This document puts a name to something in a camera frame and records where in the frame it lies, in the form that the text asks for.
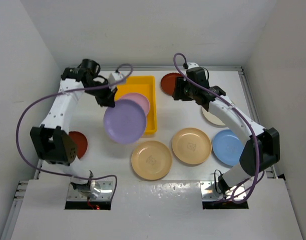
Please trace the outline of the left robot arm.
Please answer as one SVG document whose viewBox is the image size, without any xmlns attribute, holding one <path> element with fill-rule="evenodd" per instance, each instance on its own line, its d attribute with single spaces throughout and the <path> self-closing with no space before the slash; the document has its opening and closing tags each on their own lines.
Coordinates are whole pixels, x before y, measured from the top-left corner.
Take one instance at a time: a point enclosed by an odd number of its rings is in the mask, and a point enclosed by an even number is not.
<svg viewBox="0 0 306 240">
<path fill-rule="evenodd" d="M 69 125 L 83 93 L 94 96 L 102 107 L 114 107 L 115 83 L 124 76 L 116 70 L 100 82 L 95 80 L 99 72 L 100 65 L 90 59 L 82 60 L 78 67 L 65 68 L 61 75 L 59 96 L 40 126 L 30 131 L 38 157 L 56 165 L 65 174 L 72 175 L 73 189 L 92 200 L 99 196 L 100 185 L 93 180 L 90 170 L 82 168 L 77 156 L 77 144 L 69 136 Z"/>
</svg>

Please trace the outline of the pink plate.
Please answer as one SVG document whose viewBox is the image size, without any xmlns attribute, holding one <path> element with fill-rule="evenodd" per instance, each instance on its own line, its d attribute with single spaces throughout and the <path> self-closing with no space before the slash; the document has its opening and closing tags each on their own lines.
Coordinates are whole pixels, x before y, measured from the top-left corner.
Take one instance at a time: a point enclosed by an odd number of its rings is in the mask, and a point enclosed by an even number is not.
<svg viewBox="0 0 306 240">
<path fill-rule="evenodd" d="M 131 100 L 137 103 L 144 111 L 145 115 L 147 116 L 150 110 L 150 102 L 148 99 L 140 94 L 140 93 L 135 93 L 135 92 L 130 92 L 127 93 L 123 96 L 120 97 L 120 99 L 126 99 L 126 100 Z"/>
</svg>

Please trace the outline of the purple plate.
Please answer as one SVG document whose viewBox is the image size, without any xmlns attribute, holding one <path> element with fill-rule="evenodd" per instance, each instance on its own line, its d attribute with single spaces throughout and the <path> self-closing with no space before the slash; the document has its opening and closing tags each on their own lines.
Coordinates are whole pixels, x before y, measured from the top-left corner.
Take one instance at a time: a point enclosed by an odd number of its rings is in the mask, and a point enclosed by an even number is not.
<svg viewBox="0 0 306 240">
<path fill-rule="evenodd" d="M 144 134 L 147 120 L 143 109 L 132 100 L 120 99 L 106 109 L 103 125 L 108 137 L 123 145 L 136 142 Z"/>
</svg>

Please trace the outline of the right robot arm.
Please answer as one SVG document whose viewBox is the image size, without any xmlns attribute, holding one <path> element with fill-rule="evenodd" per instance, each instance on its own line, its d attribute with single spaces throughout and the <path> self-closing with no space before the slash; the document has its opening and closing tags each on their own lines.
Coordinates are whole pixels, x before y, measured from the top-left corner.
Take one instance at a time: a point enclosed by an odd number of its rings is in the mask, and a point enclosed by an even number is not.
<svg viewBox="0 0 306 240">
<path fill-rule="evenodd" d="M 174 100 L 195 101 L 219 118 L 244 146 L 237 165 L 221 174 L 215 184 L 220 194 L 258 174 L 280 160 L 279 132 L 267 129 L 239 110 L 225 91 L 210 86 L 205 69 L 193 62 L 183 64 L 185 73 L 175 81 Z"/>
</svg>

